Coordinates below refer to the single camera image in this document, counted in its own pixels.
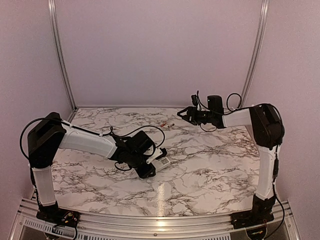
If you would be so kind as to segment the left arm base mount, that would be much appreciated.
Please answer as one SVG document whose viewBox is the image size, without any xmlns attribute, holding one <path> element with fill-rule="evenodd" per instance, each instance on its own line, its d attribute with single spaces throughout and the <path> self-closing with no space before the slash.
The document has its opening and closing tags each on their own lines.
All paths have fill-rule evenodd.
<svg viewBox="0 0 320 240">
<path fill-rule="evenodd" d="M 36 214 L 36 218 L 52 223 L 55 226 L 67 226 L 75 228 L 78 225 L 80 213 L 78 211 L 67 210 L 64 208 L 42 209 Z"/>
</svg>

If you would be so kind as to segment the white remote control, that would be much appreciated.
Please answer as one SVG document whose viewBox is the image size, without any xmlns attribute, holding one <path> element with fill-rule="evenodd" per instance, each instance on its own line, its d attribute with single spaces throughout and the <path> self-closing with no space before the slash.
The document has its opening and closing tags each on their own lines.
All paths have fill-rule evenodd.
<svg viewBox="0 0 320 240">
<path fill-rule="evenodd" d="M 171 165 L 171 161 L 168 157 L 163 157 L 161 159 L 155 159 L 152 161 L 155 167 L 155 172 L 158 173 Z"/>
</svg>

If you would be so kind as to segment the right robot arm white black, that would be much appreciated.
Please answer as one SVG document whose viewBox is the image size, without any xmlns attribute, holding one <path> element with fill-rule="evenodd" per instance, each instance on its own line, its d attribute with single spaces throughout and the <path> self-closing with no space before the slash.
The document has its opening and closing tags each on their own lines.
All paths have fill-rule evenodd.
<svg viewBox="0 0 320 240">
<path fill-rule="evenodd" d="M 279 172 L 278 152 L 283 143 L 285 128 L 280 113 L 270 103 L 225 112 L 222 98 L 210 95 L 208 106 L 202 105 L 198 95 L 192 95 L 192 105 L 177 113 L 184 121 L 201 126 L 211 124 L 217 129 L 250 126 L 259 152 L 259 178 L 247 219 L 258 224 L 271 211 L 276 201 L 275 182 Z"/>
</svg>

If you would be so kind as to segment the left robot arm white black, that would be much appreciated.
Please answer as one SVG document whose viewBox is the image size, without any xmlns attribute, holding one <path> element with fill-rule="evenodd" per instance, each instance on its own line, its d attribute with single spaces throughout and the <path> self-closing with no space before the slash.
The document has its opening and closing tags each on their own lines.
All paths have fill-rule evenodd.
<svg viewBox="0 0 320 240">
<path fill-rule="evenodd" d="M 156 174 L 154 165 L 147 162 L 151 155 L 146 153 L 155 150 L 156 145 L 142 130 L 132 137 L 97 133 L 63 121 L 57 112 L 34 119 L 30 124 L 36 125 L 27 134 L 28 151 L 21 153 L 29 162 L 39 211 L 53 223 L 60 222 L 64 216 L 56 200 L 51 170 L 58 149 L 77 150 L 125 163 L 141 179 Z"/>
</svg>

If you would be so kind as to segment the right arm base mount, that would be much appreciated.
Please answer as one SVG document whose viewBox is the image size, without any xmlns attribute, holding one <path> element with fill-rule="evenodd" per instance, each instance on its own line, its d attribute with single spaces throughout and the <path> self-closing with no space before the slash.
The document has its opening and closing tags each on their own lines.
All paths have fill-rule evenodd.
<svg viewBox="0 0 320 240">
<path fill-rule="evenodd" d="M 272 208 L 257 205 L 253 206 L 251 210 L 231 214 L 231 224 L 234 229 L 266 224 L 274 219 Z"/>
</svg>

